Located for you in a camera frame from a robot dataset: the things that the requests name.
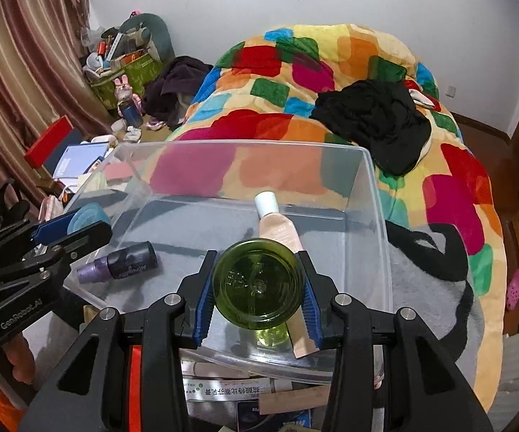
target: notebook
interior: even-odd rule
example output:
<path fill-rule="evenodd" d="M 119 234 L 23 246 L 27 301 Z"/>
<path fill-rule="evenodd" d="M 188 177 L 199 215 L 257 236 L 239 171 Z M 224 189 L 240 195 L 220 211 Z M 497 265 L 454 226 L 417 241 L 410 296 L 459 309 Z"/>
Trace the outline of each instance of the notebook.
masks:
<path fill-rule="evenodd" d="M 77 179 L 85 174 L 98 158 L 103 158 L 108 152 L 109 143 L 87 143 L 68 146 L 57 163 L 53 178 Z"/>

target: patterned blanket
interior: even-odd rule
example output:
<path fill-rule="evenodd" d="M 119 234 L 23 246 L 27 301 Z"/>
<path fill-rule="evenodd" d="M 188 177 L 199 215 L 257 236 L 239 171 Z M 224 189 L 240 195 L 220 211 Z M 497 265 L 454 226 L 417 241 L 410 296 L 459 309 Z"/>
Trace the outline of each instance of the patterned blanket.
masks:
<path fill-rule="evenodd" d="M 426 156 L 399 178 L 376 168 L 377 186 L 385 219 L 408 229 L 451 224 L 462 237 L 485 320 L 474 390 L 488 409 L 502 357 L 506 259 L 501 224 L 488 174 L 464 146 L 452 114 L 439 103 L 434 77 L 402 42 L 347 24 L 293 26 L 253 37 L 218 60 L 194 98 L 187 122 L 169 139 L 345 143 L 308 117 L 318 93 L 360 79 L 404 81 L 435 105 L 418 106 L 432 125 Z"/>

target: pink bunny toy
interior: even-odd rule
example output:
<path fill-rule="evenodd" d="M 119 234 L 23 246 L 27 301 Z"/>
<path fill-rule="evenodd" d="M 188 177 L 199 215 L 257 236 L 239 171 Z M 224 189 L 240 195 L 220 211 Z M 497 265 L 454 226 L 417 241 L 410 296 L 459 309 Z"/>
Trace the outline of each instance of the pink bunny toy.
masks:
<path fill-rule="evenodd" d="M 131 99 L 136 104 L 138 111 L 142 113 L 143 111 L 141 109 L 141 99 L 137 94 L 134 94 L 134 92 L 132 91 L 132 86 L 130 86 L 128 83 L 128 76 L 122 75 L 121 81 L 119 80 L 119 78 L 114 79 L 114 84 L 116 85 L 115 95 L 118 103 Z M 121 117 L 122 114 L 119 110 L 119 107 L 117 110 L 119 116 Z"/>

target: transparent plastic bin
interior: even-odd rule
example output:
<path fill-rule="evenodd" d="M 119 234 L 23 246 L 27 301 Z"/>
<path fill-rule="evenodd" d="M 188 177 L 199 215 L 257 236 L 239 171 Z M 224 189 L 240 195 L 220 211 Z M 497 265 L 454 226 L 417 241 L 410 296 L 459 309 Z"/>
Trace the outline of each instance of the transparent plastic bin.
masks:
<path fill-rule="evenodd" d="M 369 308 L 392 311 L 388 242 L 371 157 L 363 148 L 338 144 L 204 140 L 118 146 L 67 208 L 99 203 L 112 221 L 112 241 L 77 261 L 65 286 L 99 308 L 145 309 L 196 273 L 207 250 L 223 251 L 257 236 L 253 200 L 264 190 L 275 192 L 320 274 Z M 78 283 L 74 268 L 145 240 L 158 254 L 156 270 Z M 232 325 L 217 309 L 195 354 L 310 383 L 329 382 L 335 360 L 333 351 L 296 359 L 289 341 L 263 347 L 256 332 Z M 376 359 L 376 373 L 381 363 Z"/>

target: white wall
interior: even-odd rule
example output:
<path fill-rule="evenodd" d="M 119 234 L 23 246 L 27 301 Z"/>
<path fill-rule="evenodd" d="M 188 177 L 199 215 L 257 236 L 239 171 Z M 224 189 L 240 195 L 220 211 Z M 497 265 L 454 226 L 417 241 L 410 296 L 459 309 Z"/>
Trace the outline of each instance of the white wall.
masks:
<path fill-rule="evenodd" d="M 355 23 L 401 39 L 457 113 L 508 131 L 519 102 L 519 0 L 90 0 L 99 24 L 160 15 L 175 53 L 214 63 L 231 46 L 291 24 Z M 444 95 L 454 85 L 454 98 Z"/>
<path fill-rule="evenodd" d="M 100 26 L 99 21 L 98 21 L 98 16 L 95 13 L 95 8 L 91 4 L 90 4 L 90 12 L 87 15 L 87 22 L 91 29 L 97 29 Z"/>

